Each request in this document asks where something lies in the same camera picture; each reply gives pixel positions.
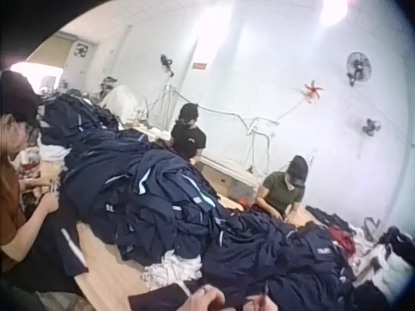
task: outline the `black cap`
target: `black cap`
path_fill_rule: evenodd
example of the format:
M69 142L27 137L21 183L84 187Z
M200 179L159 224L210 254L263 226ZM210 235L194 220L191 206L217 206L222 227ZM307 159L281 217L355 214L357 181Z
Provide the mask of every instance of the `black cap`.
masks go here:
M21 73L7 70L1 73L0 85L1 115L11 114L17 122L39 128L36 116L42 100L29 81Z
M184 123L188 123L190 120L197 120L198 117L198 104L188 102L187 104L184 104L180 109L179 120Z
M287 169L291 185L297 188L305 188L305 180L307 180L308 173L309 165L302 156L296 155L292 158L292 161Z

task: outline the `black t-shirt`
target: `black t-shirt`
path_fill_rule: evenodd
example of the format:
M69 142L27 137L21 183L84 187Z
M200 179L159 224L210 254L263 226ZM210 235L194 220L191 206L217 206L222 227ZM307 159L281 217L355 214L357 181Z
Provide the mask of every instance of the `black t-shirt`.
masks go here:
M185 160L194 157L198 149L206 147L206 135L198 127L186 128L175 124L171 130L171 137L174 139L173 149Z

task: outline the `tiled ceiling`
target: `tiled ceiling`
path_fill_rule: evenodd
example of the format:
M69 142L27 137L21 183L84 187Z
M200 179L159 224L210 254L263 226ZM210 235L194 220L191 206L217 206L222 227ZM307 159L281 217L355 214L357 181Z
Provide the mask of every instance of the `tiled ceiling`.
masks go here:
M113 0L74 19L61 31L91 43L100 43L140 19L187 6L215 2L216 0Z

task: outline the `wall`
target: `wall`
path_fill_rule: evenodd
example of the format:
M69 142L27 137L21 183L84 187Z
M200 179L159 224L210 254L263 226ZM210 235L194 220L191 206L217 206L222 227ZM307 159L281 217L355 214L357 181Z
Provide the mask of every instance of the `wall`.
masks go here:
M396 225L402 230L415 236L415 58L407 58L407 85L409 93L409 118L412 128L409 128L407 166L403 174L401 188L397 192L396 204L386 226Z
M85 57L79 57L74 54L78 43L88 46L88 52ZM95 45L92 43L78 40L72 44L65 62L64 72L61 76L61 81L65 80L68 83L69 89L79 89L84 91L86 72L93 59L94 53Z
M51 36L27 58L27 61L63 68L72 45L72 40Z
M411 185L411 177L402 174L410 164L406 142L413 126L403 55L415 51L415 44L391 1L352 2L345 20L324 28L321 1L236 1L226 41L207 70L197 73L191 63L202 10L160 15L132 27L112 75L152 102L165 80L158 61L165 53L174 60L172 84L205 108L277 120L298 107L278 127L258 124L274 136L270 169L284 167L295 154L314 154L306 203L357 225L365 216L388 218L398 201L410 201L410 193L400 193L397 185ZM346 59L354 51L369 56L373 75L351 88ZM324 88L321 101L297 106L311 80ZM361 133L367 118L383 125L373 138ZM251 138L235 117L202 111L199 123L211 153L250 164ZM263 137L254 150L254 164L264 172Z
M97 92L102 79L111 76L115 61L130 29L131 26L127 26L122 32L97 45L86 72L85 91Z

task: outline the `green t-shirt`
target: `green t-shirt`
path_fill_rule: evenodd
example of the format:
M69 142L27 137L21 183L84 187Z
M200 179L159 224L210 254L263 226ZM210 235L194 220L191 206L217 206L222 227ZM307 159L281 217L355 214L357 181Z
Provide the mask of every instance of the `green t-shirt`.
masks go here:
M288 190L284 177L284 172L273 172L263 182L263 186L270 191L265 197L265 201L281 214L285 214L288 205L301 202L304 197L304 189L302 188Z

